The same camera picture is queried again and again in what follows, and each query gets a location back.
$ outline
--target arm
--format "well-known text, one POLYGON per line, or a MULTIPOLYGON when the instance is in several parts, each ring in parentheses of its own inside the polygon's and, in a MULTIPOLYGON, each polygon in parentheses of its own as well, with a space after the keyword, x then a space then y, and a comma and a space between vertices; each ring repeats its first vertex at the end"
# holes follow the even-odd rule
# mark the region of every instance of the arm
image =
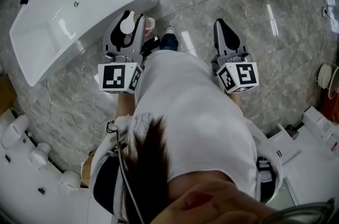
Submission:
POLYGON ((115 118, 133 115, 135 111, 135 99, 134 94, 119 94, 117 114, 115 118))
POLYGON ((236 105, 238 105, 241 109, 241 106, 240 106, 240 93, 229 93, 227 94, 228 97, 230 97, 230 99, 236 103, 236 105))

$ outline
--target jeans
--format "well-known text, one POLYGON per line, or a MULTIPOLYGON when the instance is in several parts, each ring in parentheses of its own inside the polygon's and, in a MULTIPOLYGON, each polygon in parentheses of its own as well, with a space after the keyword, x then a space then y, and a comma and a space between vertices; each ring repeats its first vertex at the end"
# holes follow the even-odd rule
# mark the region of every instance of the jeans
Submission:
POLYGON ((178 51, 178 44, 174 34, 164 34, 160 42, 160 50, 178 51))

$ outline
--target marble floor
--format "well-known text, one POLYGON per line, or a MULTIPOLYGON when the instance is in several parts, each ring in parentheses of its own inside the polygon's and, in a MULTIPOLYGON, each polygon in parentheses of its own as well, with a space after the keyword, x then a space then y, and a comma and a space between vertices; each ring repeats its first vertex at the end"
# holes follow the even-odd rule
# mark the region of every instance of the marble floor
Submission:
MULTIPOLYGON (((9 29, 20 0, 0 0, 0 63, 17 92, 16 107, 30 120, 36 141, 53 148, 52 159, 63 169, 80 170, 89 151, 100 143, 105 124, 115 115, 117 96, 99 91, 94 76, 102 61, 101 40, 65 68, 30 87, 15 58, 9 29)), ((224 18, 238 27, 257 61, 260 86, 241 94, 244 114, 264 132, 281 123, 297 123, 310 105, 319 103, 314 82, 324 60, 337 48, 339 0, 159 0, 147 12, 156 19, 154 34, 176 30, 180 50, 209 63, 213 23, 224 18), (331 19, 321 15, 328 7, 331 19)))

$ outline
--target white toilet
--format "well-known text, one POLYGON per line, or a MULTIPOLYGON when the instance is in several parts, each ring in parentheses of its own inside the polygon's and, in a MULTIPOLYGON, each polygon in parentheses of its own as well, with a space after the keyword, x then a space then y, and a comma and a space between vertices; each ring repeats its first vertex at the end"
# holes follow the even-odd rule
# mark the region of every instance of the white toilet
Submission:
POLYGON ((28 117, 23 114, 17 117, 0 136, 0 145, 8 150, 13 148, 19 141, 22 140, 24 132, 29 127, 30 121, 28 117))
POLYGON ((29 85, 70 62, 104 35, 123 11, 142 13, 158 0, 28 0, 11 29, 12 45, 29 85))

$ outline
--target white sneaker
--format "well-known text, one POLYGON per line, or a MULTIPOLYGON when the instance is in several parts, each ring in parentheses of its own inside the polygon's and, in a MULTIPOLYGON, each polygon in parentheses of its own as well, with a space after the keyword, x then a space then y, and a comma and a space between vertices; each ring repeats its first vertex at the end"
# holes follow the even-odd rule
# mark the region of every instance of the white sneaker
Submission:
POLYGON ((173 27, 167 28, 166 31, 165 31, 165 34, 174 34, 175 35, 175 31, 174 31, 173 27))

